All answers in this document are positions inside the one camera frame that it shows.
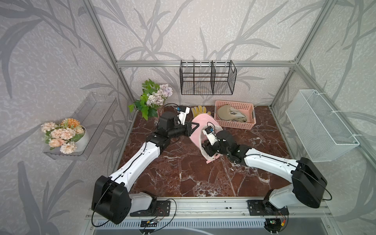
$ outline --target black wire basket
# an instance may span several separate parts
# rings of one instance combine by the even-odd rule
[[[180,61],[182,95],[232,95],[237,70],[230,62]]]

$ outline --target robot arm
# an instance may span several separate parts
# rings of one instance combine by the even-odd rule
[[[260,152],[246,145],[238,145],[226,130],[215,134],[214,130],[208,127],[203,132],[208,140],[202,146],[208,155],[224,154],[235,164],[271,172],[291,183],[267,193],[262,202],[262,209],[266,214],[275,215],[278,209],[298,202],[312,208],[320,206],[327,181],[308,158],[301,158],[299,161],[285,159]]]
[[[133,184],[145,170],[170,144],[170,139],[181,135],[190,136],[199,124],[186,122],[189,108],[179,106],[178,116],[164,112],[159,118],[157,130],[146,138],[136,154],[119,170],[109,177],[97,179],[91,209],[103,217],[119,224],[128,213],[147,210],[152,203],[152,196],[146,193],[128,194]]]
[[[171,138],[190,136],[198,128],[198,123],[185,122],[188,107],[179,106],[177,110],[178,116],[172,112],[161,115],[157,130],[146,138],[146,142],[124,166],[109,177],[99,177],[94,188],[93,213],[97,212],[119,224],[128,213],[152,210],[150,205],[153,198],[150,195],[128,192],[145,168],[167,148]],[[291,183],[281,189],[270,190],[258,204],[261,206],[258,212],[262,210],[266,215],[275,215],[279,209],[298,202],[312,208],[320,206],[327,181],[309,159],[285,159],[238,145],[228,131],[215,134],[211,126],[205,128],[203,133],[208,137],[202,144],[208,155],[221,153],[235,164],[263,169]]]

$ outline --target wall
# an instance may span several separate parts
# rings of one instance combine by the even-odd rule
[[[1,20],[0,234],[78,234],[130,128],[130,98],[81,1],[6,0]],[[43,154],[40,125],[71,116],[92,91],[119,105],[89,159]]]
[[[340,1],[301,64],[376,151],[375,15],[375,1]]]
[[[301,61],[364,137],[375,146],[376,1],[337,1]],[[291,151],[307,157],[285,111],[299,89],[312,89],[296,73],[273,108]],[[315,165],[328,180],[327,201],[342,234],[370,235],[376,229],[376,172],[358,148]]]
[[[233,100],[269,105],[285,78],[288,68],[237,68],[238,75],[233,95],[182,95],[180,92],[179,68],[125,68],[123,74],[133,97],[142,93],[141,83],[152,79],[157,83],[168,83],[173,89],[173,95],[168,102],[185,105],[214,105],[216,100]]]
[[[118,61],[293,60],[324,1],[92,0]],[[269,105],[287,68],[237,68],[232,96],[182,96],[178,68],[127,68],[134,97],[146,79],[169,83],[169,102]]]

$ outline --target red marble surface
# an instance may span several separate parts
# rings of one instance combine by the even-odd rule
[[[214,111],[214,106],[207,106]],[[289,158],[273,116],[267,106],[255,107],[256,125],[252,130],[225,128],[238,144],[265,153]],[[154,119],[146,121],[137,114],[119,167],[141,147],[155,130]],[[263,197],[269,189],[289,184],[285,179],[261,169],[233,165],[226,157],[206,164],[206,159],[191,140],[182,136],[155,159],[139,176],[130,193],[150,192],[158,197]]]

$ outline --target work glove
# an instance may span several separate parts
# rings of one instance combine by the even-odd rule
[[[191,108],[191,110],[192,110],[193,118],[195,118],[197,115],[202,114],[202,113],[207,113],[207,114],[211,115],[211,112],[206,112],[205,106],[201,106],[201,105],[199,105],[198,107],[195,106],[195,107]]]

